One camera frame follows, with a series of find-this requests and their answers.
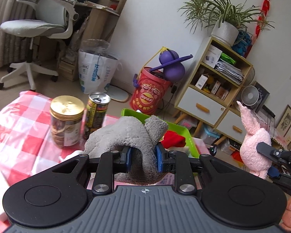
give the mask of gray ridged grip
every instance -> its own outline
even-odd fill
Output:
[[[94,198],[88,209],[73,221],[50,229],[13,225],[6,233],[276,233],[278,226],[240,230],[209,217],[192,196],[180,195],[171,186],[119,186]]]

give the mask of purple ball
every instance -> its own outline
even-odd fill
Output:
[[[173,50],[167,50],[167,51],[163,51],[159,55],[158,59],[159,59],[160,63],[163,65],[163,64],[166,64],[170,61],[179,59],[179,55]]]
[[[163,70],[163,73],[166,80],[171,82],[178,82],[184,77],[185,68],[180,62],[177,62],[175,64],[166,66]]]

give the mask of white chair base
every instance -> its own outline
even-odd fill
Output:
[[[14,71],[12,71],[11,73],[3,76],[0,79],[0,89],[3,88],[3,83],[15,78],[16,76],[27,72],[27,76],[28,76],[28,80],[29,80],[29,84],[30,84],[30,90],[35,91],[36,90],[36,85],[34,83],[33,80],[33,76],[32,76],[32,71],[38,72],[39,74],[48,74],[48,75],[53,75],[54,77],[58,76],[58,72],[54,71],[54,70],[50,70],[44,67],[41,67],[39,65],[37,65],[36,63],[27,63],[27,62],[22,62],[22,63],[11,63],[10,65],[11,68],[15,68]]]

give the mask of white wall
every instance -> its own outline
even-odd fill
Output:
[[[162,46],[179,55],[195,54],[206,30],[195,34],[183,24],[177,9],[185,0],[127,0],[111,39],[112,51],[123,59],[123,70],[115,78],[132,84],[135,73]],[[238,4],[244,0],[231,0]],[[261,5],[263,0],[248,0],[248,6]],[[276,29],[260,34],[248,57],[256,70],[256,79],[269,92],[266,102],[280,118],[287,104],[291,106],[291,0],[271,0],[269,20]],[[157,65],[157,58],[151,65]],[[186,69],[191,62],[183,63]]]

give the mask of white flower pot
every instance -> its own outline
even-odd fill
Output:
[[[218,28],[218,21],[213,27],[212,37],[220,40],[228,46],[232,46],[238,36],[238,29],[228,22],[221,23],[220,28]]]

